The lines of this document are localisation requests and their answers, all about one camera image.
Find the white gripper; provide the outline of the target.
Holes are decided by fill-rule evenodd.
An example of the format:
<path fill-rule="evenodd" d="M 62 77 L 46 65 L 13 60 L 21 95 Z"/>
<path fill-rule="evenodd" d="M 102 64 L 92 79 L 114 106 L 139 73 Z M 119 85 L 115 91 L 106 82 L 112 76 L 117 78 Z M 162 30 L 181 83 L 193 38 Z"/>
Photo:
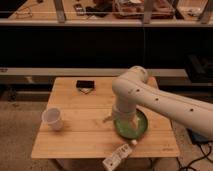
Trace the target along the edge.
<path fill-rule="evenodd" d="M 113 119 L 122 119 L 126 121 L 130 121 L 130 126 L 133 128 L 133 130 L 138 129 L 138 120 L 133 120 L 134 116 L 136 114 L 136 109 L 130 110 L 130 111 L 123 111 L 119 109 L 116 105 L 112 107 L 112 116 L 107 116 L 103 119 L 103 123 L 106 123 L 108 121 L 112 121 Z"/>

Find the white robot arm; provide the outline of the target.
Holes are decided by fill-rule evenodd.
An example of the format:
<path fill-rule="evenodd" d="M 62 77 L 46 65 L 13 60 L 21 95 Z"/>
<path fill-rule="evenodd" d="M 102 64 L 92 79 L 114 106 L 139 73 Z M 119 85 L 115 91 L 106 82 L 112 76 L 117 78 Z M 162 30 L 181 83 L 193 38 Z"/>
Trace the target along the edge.
<path fill-rule="evenodd" d="M 159 90 L 148 78 L 145 68 L 133 66 L 113 80 L 111 120 L 132 119 L 139 105 L 213 140 L 213 104 Z"/>

